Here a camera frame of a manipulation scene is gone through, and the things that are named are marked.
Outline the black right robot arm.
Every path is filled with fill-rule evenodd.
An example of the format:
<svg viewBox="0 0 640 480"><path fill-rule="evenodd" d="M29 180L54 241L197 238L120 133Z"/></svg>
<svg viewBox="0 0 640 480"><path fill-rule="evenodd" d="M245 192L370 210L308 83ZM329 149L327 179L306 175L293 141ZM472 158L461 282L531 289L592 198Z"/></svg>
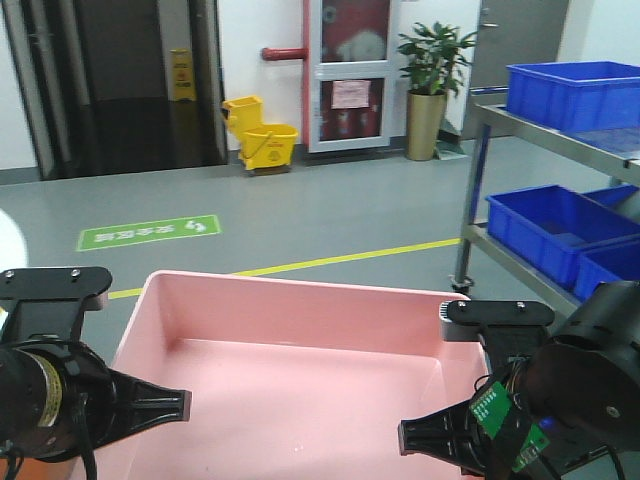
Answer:
<svg viewBox="0 0 640 480"><path fill-rule="evenodd" d="M478 342L487 373L472 396L399 424L399 450L484 479L559 479L639 447L639 285L614 281L559 327L546 305L457 300L447 341Z"/></svg>

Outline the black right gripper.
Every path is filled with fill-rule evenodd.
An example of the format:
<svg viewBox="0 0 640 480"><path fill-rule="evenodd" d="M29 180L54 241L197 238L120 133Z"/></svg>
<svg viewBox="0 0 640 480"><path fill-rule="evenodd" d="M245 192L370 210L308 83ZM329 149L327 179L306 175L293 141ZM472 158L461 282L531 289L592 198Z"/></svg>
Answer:
<svg viewBox="0 0 640 480"><path fill-rule="evenodd" d="M535 397L529 381L532 361L517 359L479 378L468 404L401 420L402 456L424 454L447 463L473 461L470 420L485 455L486 478L559 478L551 461L561 420L546 400Z"/></svg>

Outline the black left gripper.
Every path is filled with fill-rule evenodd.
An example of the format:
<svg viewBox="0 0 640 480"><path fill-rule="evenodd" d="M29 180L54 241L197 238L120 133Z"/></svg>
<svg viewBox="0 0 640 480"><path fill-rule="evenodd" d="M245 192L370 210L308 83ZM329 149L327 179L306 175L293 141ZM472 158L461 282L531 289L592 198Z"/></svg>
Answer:
<svg viewBox="0 0 640 480"><path fill-rule="evenodd" d="M1 345L1 457L70 459L190 420L192 392L111 370L83 343Z"/></svg>

